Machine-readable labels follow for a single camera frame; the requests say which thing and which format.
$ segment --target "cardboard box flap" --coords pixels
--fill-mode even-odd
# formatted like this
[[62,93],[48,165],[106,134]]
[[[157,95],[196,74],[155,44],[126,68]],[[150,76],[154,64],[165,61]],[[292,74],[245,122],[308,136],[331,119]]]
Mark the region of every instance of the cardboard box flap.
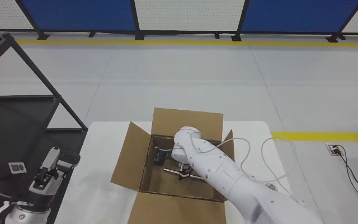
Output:
[[225,224],[225,205],[221,202],[138,193],[128,224]]
[[183,126],[190,126],[201,131],[204,139],[221,141],[223,119],[217,113],[154,108],[152,134],[174,136]]
[[[224,141],[233,137],[233,130],[230,130]],[[233,161],[235,161],[234,141],[235,140],[232,140],[222,145],[223,152],[228,155]]]
[[150,134],[133,122],[129,123],[111,182],[131,190],[138,190],[147,157]]

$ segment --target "open cardboard box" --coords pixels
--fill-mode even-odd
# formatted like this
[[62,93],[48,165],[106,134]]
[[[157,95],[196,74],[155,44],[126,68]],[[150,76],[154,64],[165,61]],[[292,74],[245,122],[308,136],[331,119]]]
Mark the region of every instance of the open cardboard box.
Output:
[[[203,180],[179,180],[178,175],[163,170],[179,170],[177,161],[166,160],[163,166],[153,163],[155,146],[173,148],[173,136],[183,126],[197,128],[212,144],[222,141],[223,114],[155,108],[151,134],[129,124],[111,178],[114,184],[138,191],[129,224],[226,223],[226,199],[214,188]],[[232,141],[221,150],[234,159]]]

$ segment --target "yellow floor line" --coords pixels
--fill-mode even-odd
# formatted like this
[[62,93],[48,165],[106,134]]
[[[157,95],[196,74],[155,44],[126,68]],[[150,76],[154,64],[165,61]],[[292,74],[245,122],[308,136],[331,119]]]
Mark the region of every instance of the yellow floor line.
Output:
[[291,141],[358,142],[357,132],[271,132],[271,135],[273,137],[284,137]]
[[207,40],[26,40],[18,39],[20,44],[48,45],[250,45],[250,46],[324,46],[356,48],[358,43],[329,42],[275,42],[275,41],[207,41]]

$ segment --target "blue panel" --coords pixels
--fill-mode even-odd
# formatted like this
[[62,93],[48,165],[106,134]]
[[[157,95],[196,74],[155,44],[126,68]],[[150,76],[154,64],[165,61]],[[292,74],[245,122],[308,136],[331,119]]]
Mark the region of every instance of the blue panel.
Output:
[[250,0],[242,31],[336,32],[358,0]]
[[40,29],[135,30],[129,0],[22,0]]

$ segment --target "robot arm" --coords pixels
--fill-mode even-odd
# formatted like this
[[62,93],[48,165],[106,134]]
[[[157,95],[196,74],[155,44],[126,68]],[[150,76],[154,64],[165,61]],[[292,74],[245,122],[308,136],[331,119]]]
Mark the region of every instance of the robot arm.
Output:
[[183,127],[174,137],[172,157],[190,165],[199,176],[227,198],[246,224],[323,223],[300,202],[250,180],[224,152],[201,139],[200,132]]
[[62,180],[78,165],[79,159],[79,155],[51,148],[29,187],[27,202],[7,202],[4,205],[3,209],[6,209],[10,204],[15,204],[5,224],[45,224],[51,212],[51,202]]

